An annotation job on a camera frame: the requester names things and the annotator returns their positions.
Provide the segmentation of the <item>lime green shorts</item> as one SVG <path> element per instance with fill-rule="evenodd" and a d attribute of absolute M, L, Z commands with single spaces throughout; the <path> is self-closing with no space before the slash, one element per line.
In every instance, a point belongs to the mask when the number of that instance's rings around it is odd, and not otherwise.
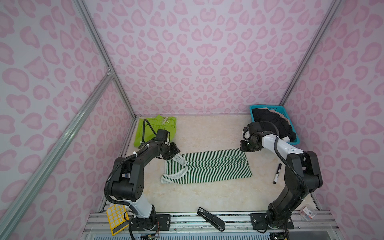
<path fill-rule="evenodd" d="M 134 147 L 139 148 L 142 143 L 152 140 L 158 130 L 168 131 L 170 135 L 167 141 L 172 142 L 177 131 L 177 118 L 158 115 L 155 118 L 139 119 Z"/>

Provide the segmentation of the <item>green white striped shirt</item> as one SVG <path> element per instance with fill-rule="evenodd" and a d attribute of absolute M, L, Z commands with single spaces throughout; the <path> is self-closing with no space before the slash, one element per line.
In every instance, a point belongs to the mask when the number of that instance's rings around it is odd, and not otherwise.
<path fill-rule="evenodd" d="M 240 149 L 177 154 L 166 161 L 162 184 L 200 184 L 250 178 L 248 159 Z"/>

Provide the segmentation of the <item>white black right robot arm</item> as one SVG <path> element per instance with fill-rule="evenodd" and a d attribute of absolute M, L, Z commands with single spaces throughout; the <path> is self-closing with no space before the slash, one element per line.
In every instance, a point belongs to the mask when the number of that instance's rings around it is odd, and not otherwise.
<path fill-rule="evenodd" d="M 298 149 L 273 134 L 252 135 L 241 140 L 240 144 L 243 152 L 267 149 L 285 165 L 285 187 L 278 198 L 269 204 L 264 222 L 268 229 L 287 229 L 293 211 L 310 193 L 323 185 L 317 154 Z"/>

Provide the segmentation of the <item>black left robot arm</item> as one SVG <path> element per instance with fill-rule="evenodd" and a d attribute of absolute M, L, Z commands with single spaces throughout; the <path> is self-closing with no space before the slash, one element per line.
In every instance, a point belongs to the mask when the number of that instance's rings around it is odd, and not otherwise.
<path fill-rule="evenodd" d="M 117 158 L 105 183 L 105 198 L 112 204 L 124 205 L 132 210 L 135 214 L 132 222 L 139 227 L 152 229 L 156 224 L 156 210 L 143 196 L 144 169 L 155 158 L 167 161 L 179 153 L 175 143 L 150 141 L 132 155 Z"/>

